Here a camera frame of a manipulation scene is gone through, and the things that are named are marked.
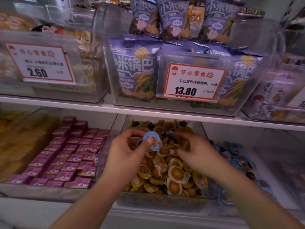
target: stack of purple boxes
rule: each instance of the stack of purple boxes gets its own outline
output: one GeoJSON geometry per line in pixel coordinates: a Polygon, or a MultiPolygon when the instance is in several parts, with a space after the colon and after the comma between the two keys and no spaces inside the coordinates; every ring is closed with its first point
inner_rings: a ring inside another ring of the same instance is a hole
{"type": "Polygon", "coordinates": [[[110,130],[89,128],[87,121],[64,117],[63,125],[53,132],[53,140],[32,160],[11,184],[88,189],[95,178],[97,154],[110,130]]]}

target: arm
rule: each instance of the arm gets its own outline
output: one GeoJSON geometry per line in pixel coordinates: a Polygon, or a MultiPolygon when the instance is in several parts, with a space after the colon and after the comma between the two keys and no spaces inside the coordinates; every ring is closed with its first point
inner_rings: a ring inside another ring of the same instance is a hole
{"type": "Polygon", "coordinates": [[[194,170],[213,178],[226,190],[251,229],[304,229],[305,227],[243,173],[232,167],[199,135],[176,133],[190,142],[190,151],[178,155],[194,170]]]}
{"type": "Polygon", "coordinates": [[[144,134],[141,130],[128,129],[112,141],[101,178],[52,224],[51,229],[92,229],[101,226],[119,193],[137,175],[140,163],[153,143],[153,139],[148,138],[131,151],[128,139],[132,135],[143,137],[144,134]]]}

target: shelf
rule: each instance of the shelf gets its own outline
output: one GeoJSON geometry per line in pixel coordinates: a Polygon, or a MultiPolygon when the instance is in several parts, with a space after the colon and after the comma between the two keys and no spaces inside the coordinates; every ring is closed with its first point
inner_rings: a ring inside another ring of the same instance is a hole
{"type": "Polygon", "coordinates": [[[187,112],[153,110],[147,108],[118,107],[112,104],[112,98],[109,94],[105,97],[104,102],[100,102],[97,104],[25,98],[25,97],[13,97],[13,96],[5,96],[5,95],[0,95],[0,102],[305,132],[305,125],[289,124],[282,122],[275,123],[271,121],[252,121],[249,120],[243,113],[240,113],[239,116],[235,116],[235,117],[225,117],[225,116],[195,114],[195,113],[187,113],[187,112]]]}

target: price number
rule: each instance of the price number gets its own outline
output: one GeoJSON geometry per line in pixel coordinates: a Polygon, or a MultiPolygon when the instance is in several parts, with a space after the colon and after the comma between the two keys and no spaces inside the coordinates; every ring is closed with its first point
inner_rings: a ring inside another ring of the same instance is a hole
{"type": "Polygon", "coordinates": [[[305,100],[301,102],[301,104],[298,106],[298,108],[305,108],[305,100]]]}
{"type": "Polygon", "coordinates": [[[47,72],[44,69],[35,68],[35,73],[33,73],[31,68],[28,68],[27,70],[30,72],[30,76],[48,78],[47,72]]]}
{"type": "Polygon", "coordinates": [[[177,87],[176,88],[176,94],[179,94],[179,95],[191,95],[191,96],[194,96],[196,95],[196,92],[197,92],[197,89],[196,88],[187,88],[186,91],[184,92],[184,87],[177,87]]]}

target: price tag holder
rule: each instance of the price tag holder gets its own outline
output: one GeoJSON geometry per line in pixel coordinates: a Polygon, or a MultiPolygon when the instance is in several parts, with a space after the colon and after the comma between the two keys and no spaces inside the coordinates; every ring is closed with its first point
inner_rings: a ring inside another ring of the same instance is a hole
{"type": "Polygon", "coordinates": [[[23,81],[75,85],[69,59],[61,47],[4,43],[23,81]]]}
{"type": "Polygon", "coordinates": [[[305,110],[305,87],[287,104],[287,108],[305,110]]]}
{"type": "Polygon", "coordinates": [[[171,62],[167,67],[163,96],[211,102],[226,71],[226,69],[171,62]]]}

